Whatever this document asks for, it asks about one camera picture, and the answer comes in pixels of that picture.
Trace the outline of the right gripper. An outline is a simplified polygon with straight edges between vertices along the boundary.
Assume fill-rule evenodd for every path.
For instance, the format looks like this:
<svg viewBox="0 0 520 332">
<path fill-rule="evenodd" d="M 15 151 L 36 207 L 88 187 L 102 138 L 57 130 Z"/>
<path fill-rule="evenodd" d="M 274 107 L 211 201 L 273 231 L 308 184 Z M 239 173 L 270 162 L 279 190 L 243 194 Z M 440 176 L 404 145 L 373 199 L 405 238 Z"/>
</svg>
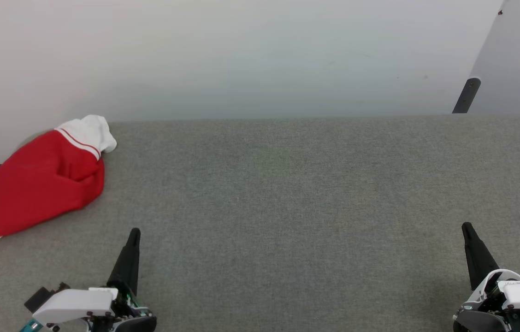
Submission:
<svg viewBox="0 0 520 332">
<path fill-rule="evenodd" d="M 520 332 L 520 308 L 507 304 L 505 287 L 520 275 L 500 269 L 473 225 L 461 225 L 472 295 L 454 315 L 455 332 Z"/>
</svg>

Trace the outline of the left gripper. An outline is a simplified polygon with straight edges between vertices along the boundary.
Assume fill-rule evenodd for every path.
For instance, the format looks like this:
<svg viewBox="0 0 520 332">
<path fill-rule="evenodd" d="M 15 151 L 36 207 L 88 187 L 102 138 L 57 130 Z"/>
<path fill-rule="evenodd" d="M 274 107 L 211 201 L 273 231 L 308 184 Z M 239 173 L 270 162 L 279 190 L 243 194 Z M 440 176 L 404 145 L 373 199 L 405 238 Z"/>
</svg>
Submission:
<svg viewBox="0 0 520 332">
<path fill-rule="evenodd" d="M 104 315 L 87 312 L 87 332 L 154 332 L 157 317 L 136 300 L 141 231 L 133 228 L 118 255 L 106 282 L 107 287 L 91 287 L 90 291 L 107 291 L 113 294 L 110 310 Z"/>
</svg>

